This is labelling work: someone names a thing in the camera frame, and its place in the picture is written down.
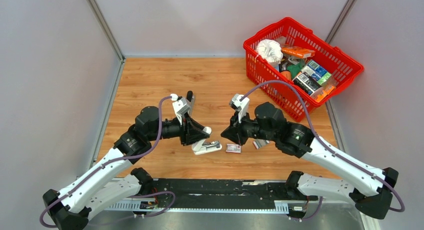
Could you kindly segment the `white stapler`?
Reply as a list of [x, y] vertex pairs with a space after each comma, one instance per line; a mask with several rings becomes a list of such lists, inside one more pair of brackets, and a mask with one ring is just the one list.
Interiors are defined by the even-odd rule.
[[206, 141], [211, 133], [211, 127], [206, 126], [199, 133], [194, 135], [194, 143], [191, 144], [191, 149], [195, 155], [212, 153], [222, 149], [223, 146], [219, 141]]

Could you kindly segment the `grey stapler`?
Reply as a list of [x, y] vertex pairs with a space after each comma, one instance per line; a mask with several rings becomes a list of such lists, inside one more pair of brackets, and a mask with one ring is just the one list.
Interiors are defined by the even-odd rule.
[[186, 99], [187, 99], [187, 102], [189, 103], [189, 105], [191, 106], [191, 108], [193, 108], [193, 106], [195, 104], [195, 95], [194, 95], [193, 91], [189, 90], [187, 92]]

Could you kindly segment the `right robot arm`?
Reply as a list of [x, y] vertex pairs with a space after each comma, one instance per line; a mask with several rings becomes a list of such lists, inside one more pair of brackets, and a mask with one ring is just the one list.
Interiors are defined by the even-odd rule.
[[229, 126], [221, 133], [225, 139], [244, 145], [249, 138], [274, 142], [282, 153], [318, 164], [340, 180], [318, 179], [302, 171], [292, 171], [285, 186], [291, 199], [305, 196], [334, 198], [355, 206], [361, 213], [383, 220], [390, 210], [399, 173], [387, 167], [365, 164], [331, 145], [309, 127], [289, 122], [280, 109], [265, 102], [248, 114], [248, 102], [232, 100], [235, 110]]

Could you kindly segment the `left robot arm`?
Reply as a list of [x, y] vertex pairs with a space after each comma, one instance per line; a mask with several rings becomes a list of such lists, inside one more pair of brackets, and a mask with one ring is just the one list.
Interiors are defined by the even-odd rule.
[[151, 153], [161, 139], [179, 138], [181, 145], [196, 149], [210, 137], [211, 128], [194, 120], [189, 106], [174, 102], [173, 108], [172, 120], [162, 119], [160, 106], [143, 108], [135, 123], [93, 167], [68, 186], [46, 191], [40, 224], [59, 230], [82, 230], [100, 212], [124, 198], [156, 196], [152, 193], [152, 178], [143, 168], [133, 169], [118, 182], [110, 181]]

